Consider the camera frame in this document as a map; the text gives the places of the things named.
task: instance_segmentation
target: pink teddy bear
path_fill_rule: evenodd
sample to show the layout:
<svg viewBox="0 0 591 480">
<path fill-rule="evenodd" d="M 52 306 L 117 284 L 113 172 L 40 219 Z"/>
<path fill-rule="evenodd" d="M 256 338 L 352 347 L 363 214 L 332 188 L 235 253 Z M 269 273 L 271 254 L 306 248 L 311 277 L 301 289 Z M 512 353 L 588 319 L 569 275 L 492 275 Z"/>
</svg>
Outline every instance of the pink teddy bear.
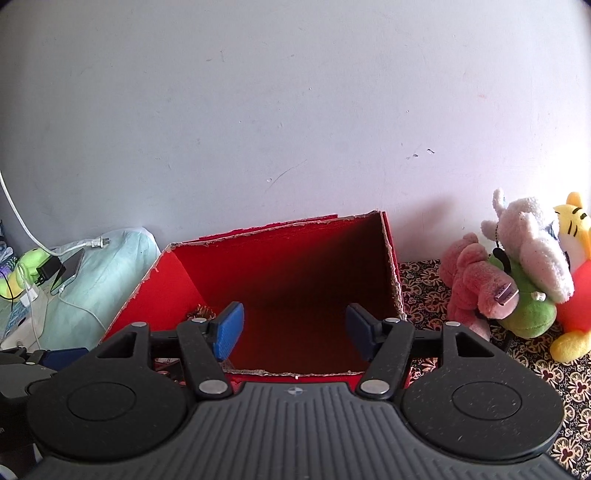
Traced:
<svg viewBox="0 0 591 480">
<path fill-rule="evenodd" d="M 490 340 L 488 322 L 476 316 L 476 309 L 486 318 L 502 320 L 515 310 L 519 295 L 513 278 L 487 260 L 486 248 L 475 233 L 468 233 L 443 254 L 439 276 L 452 289 L 447 318 Z"/>
</svg>

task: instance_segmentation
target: plush toy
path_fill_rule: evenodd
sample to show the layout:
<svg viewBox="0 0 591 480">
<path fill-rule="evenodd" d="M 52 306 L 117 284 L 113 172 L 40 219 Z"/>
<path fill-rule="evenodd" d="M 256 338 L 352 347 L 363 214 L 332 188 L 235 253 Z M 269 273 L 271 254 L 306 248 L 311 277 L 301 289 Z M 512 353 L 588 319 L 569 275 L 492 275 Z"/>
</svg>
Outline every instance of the plush toy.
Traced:
<svg viewBox="0 0 591 480">
<path fill-rule="evenodd" d="M 574 285 L 557 240 L 556 212 L 533 197 L 506 205 L 501 189 L 495 190 L 492 206 L 499 221 L 483 221 L 484 236 L 500 242 L 507 255 L 552 300 L 567 301 L 573 295 Z"/>
<path fill-rule="evenodd" d="M 560 222 L 558 238 L 570 263 L 574 295 L 557 305 L 564 333 L 552 343 L 550 354 L 557 362 L 567 363 L 591 351 L 591 218 L 575 192 L 569 195 L 566 205 L 555 210 Z"/>
<path fill-rule="evenodd" d="M 501 249 L 495 248 L 488 261 L 515 280 L 519 289 L 519 303 L 513 312 L 498 322 L 505 330 L 513 332 L 518 337 L 540 336 L 556 320 L 556 305 L 547 295 L 538 291 L 525 275 L 521 265 L 506 255 L 503 257 L 499 250 Z"/>
<path fill-rule="evenodd" d="M 452 289 L 447 318 L 490 340 L 488 322 L 477 317 L 476 309 L 489 319 L 506 318 L 517 307 L 518 290 L 515 281 L 487 259 L 476 234 L 468 233 L 443 254 L 439 276 Z"/>
<path fill-rule="evenodd" d="M 5 299 L 16 299 L 24 291 L 25 286 L 22 280 L 22 275 L 18 270 L 19 265 L 22 265 L 25 275 L 27 276 L 27 281 L 32 284 L 39 278 L 37 267 L 43 265 L 48 258 L 49 254 L 41 248 L 33 248 L 26 252 L 18 260 L 14 271 L 8 274 L 7 279 L 0 278 L 0 296 Z"/>
</svg>

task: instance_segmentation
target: light blue cloth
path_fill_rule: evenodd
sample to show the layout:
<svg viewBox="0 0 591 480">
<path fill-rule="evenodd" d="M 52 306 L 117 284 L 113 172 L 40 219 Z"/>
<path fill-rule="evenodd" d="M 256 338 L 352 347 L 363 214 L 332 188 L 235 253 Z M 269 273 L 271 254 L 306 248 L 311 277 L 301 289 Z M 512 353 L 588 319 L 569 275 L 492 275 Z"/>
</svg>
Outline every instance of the light blue cloth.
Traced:
<svg viewBox="0 0 591 480">
<path fill-rule="evenodd" d="M 86 248 L 77 278 L 61 297 L 93 312 L 108 328 L 143 276 L 160 254 L 154 236 L 144 228 L 121 229 L 103 235 L 111 241 L 106 248 Z M 43 285 L 49 298 L 41 348 L 58 350 L 98 345 L 105 331 L 84 310 L 67 305 L 49 293 L 53 279 Z M 10 303 L 0 313 L 6 323 Z"/>
</svg>

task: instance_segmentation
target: red cardboard box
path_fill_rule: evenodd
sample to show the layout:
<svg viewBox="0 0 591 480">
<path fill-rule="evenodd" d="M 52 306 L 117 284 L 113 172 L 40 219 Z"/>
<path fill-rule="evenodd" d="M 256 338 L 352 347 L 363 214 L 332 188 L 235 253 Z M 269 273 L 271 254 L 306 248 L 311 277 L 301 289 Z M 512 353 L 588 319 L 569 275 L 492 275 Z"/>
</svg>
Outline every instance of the red cardboard box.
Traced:
<svg viewBox="0 0 591 480">
<path fill-rule="evenodd" d="M 357 302 L 377 318 L 400 316 L 395 259 L 385 212 L 171 244 L 105 337 L 139 320 L 152 330 L 174 329 L 200 306 L 217 314 L 236 300 L 244 304 L 245 322 L 230 356 L 233 380 L 248 374 L 358 379 L 367 364 L 347 336 L 345 308 Z"/>
</svg>

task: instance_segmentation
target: ribbed gray surface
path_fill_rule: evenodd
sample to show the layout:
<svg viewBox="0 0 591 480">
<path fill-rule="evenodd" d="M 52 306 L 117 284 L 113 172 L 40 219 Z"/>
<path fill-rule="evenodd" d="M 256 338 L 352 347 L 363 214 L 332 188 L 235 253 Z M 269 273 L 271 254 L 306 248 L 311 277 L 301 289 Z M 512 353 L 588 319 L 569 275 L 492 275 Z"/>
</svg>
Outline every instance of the ribbed gray surface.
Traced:
<svg viewBox="0 0 591 480">
<path fill-rule="evenodd" d="M 571 478 L 547 456 L 472 465 L 421 443 L 386 403 L 345 384 L 247 383 L 203 403 L 156 451 L 107 465 L 49 458 L 28 480 L 551 480 Z"/>
</svg>

